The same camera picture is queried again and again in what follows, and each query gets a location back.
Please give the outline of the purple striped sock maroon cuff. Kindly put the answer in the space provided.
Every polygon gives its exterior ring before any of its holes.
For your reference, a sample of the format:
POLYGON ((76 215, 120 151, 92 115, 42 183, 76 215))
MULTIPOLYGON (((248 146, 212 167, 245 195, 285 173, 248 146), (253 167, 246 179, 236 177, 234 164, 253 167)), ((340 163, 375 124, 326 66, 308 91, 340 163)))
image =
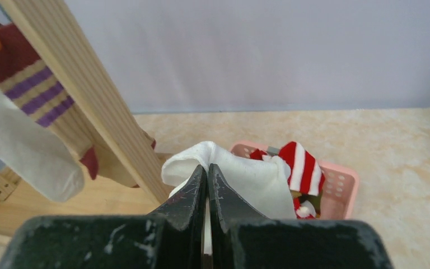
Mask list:
POLYGON ((0 90, 38 125, 57 135, 95 179, 98 135, 90 121, 17 26, 0 26, 0 42, 0 90))

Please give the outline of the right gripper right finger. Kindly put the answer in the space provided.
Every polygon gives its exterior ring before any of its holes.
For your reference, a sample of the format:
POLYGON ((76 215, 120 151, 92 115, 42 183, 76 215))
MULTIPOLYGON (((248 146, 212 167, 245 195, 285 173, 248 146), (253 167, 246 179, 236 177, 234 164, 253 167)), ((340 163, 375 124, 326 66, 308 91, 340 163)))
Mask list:
POLYGON ((392 268, 380 236, 353 220, 276 220, 254 209, 211 164, 215 268, 392 268))

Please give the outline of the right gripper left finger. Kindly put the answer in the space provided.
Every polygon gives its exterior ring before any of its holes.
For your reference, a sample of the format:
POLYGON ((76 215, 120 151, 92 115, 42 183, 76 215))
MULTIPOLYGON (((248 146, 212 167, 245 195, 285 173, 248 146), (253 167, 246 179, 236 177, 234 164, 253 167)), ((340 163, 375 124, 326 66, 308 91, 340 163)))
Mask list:
POLYGON ((200 268, 207 174, 146 215, 39 216, 14 234, 0 268, 200 268))

